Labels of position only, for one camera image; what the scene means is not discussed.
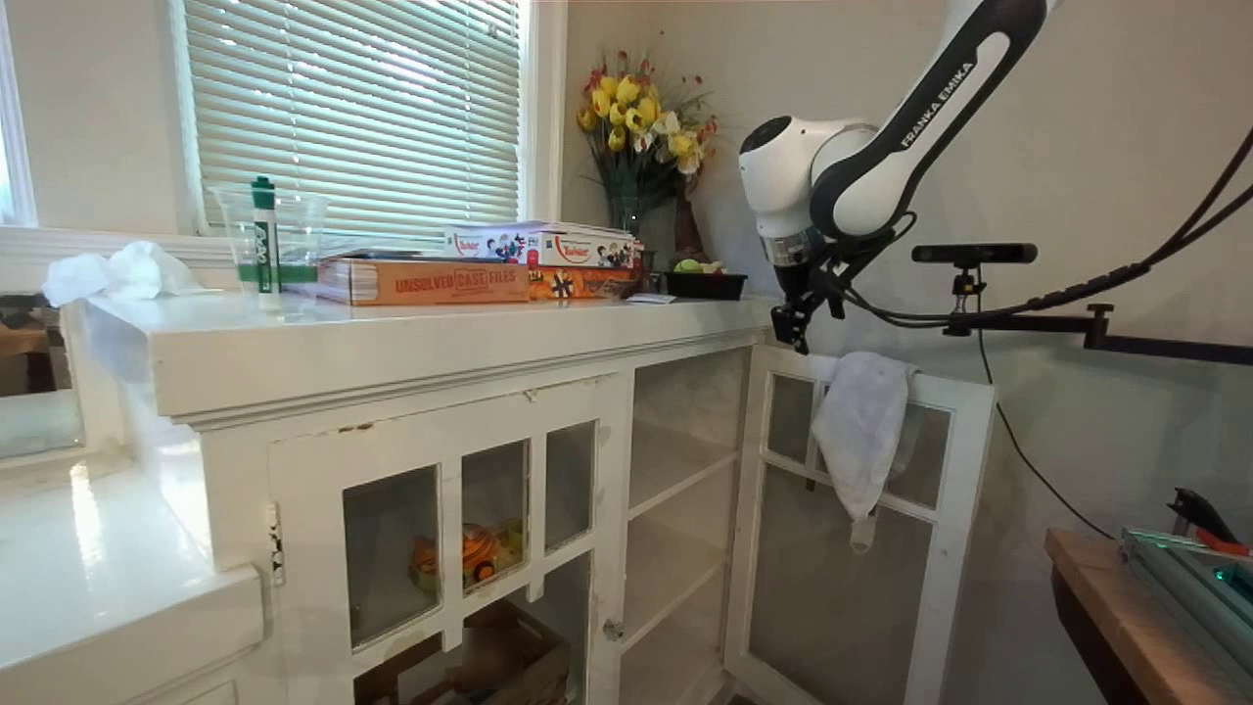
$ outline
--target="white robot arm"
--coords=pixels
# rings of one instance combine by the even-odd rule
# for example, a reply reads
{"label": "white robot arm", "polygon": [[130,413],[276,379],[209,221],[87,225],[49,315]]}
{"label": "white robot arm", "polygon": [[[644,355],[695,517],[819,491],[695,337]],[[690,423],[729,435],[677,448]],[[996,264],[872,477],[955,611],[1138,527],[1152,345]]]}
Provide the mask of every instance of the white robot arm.
{"label": "white robot arm", "polygon": [[875,128],[771,116],[740,145],[740,180],[785,304],[776,337],[806,349],[810,315],[907,232],[911,188],[986,94],[1011,76],[1054,0],[960,0],[939,56]]}

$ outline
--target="towel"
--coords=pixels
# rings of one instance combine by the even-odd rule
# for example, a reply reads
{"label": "towel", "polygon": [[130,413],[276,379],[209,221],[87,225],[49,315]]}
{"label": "towel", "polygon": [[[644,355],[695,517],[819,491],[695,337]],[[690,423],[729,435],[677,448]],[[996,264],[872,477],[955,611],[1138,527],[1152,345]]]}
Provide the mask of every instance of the towel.
{"label": "towel", "polygon": [[900,452],[907,377],[911,367],[900,359],[845,352],[835,359],[830,389],[810,423],[830,486],[852,522],[852,551],[872,547],[872,510]]}

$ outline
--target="window blinds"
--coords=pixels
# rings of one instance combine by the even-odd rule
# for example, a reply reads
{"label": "window blinds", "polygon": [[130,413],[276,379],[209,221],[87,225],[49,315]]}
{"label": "window blinds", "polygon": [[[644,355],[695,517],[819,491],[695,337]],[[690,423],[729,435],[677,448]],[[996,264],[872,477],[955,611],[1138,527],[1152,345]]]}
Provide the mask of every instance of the window blinds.
{"label": "window blinds", "polygon": [[185,0],[214,184],[326,197],[319,236],[402,248],[518,221],[522,0]]}

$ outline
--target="white countertop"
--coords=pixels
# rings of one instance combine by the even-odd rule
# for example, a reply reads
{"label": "white countertop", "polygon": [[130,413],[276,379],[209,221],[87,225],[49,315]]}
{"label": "white countertop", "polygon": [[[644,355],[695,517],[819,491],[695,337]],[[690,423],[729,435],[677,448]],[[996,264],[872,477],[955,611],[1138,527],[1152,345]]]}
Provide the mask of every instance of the white countertop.
{"label": "white countertop", "polygon": [[219,572],[139,469],[0,477],[4,705],[130,701],[259,640],[259,572]]}
{"label": "white countertop", "polygon": [[87,324],[95,355],[121,379],[145,385],[160,415],[195,420],[463,373],[757,337],[767,330],[767,304],[332,304],[214,294],[91,302]]}

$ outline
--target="bouquet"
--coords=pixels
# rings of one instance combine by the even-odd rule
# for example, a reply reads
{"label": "bouquet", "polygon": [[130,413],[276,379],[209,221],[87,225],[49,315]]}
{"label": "bouquet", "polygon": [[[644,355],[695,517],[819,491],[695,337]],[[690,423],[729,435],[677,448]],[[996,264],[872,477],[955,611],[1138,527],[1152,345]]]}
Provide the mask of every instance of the bouquet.
{"label": "bouquet", "polygon": [[605,56],[583,84],[578,132],[587,136],[609,228],[633,232],[639,221],[685,197],[712,149],[703,77],[680,76],[669,94],[651,60]]}

